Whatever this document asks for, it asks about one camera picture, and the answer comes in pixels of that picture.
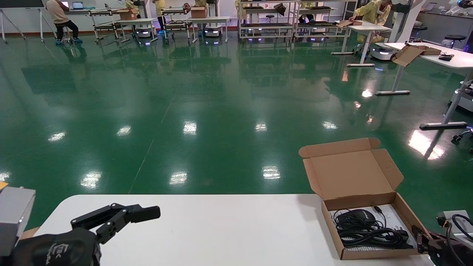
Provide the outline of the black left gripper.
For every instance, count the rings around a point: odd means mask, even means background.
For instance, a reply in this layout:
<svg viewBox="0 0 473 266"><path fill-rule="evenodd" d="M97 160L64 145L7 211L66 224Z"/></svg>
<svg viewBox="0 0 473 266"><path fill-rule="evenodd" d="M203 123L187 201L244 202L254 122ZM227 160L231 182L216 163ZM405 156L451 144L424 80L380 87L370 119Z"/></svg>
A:
<svg viewBox="0 0 473 266"><path fill-rule="evenodd" d="M71 220L73 230L20 240L11 255L12 266L99 266L100 244L130 223L159 219L160 207L113 203ZM96 229L96 234L86 229Z"/></svg>

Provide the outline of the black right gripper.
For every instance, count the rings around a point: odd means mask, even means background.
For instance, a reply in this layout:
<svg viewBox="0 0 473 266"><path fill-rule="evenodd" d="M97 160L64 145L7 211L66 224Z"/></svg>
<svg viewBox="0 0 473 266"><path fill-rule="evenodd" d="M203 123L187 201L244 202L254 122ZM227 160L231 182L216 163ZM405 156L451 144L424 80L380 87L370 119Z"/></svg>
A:
<svg viewBox="0 0 473 266"><path fill-rule="evenodd" d="M435 266L472 266L472 249L460 241L444 236L431 236L419 227L412 225L412 234L402 229L403 245L417 247L419 254L428 253Z"/></svg>

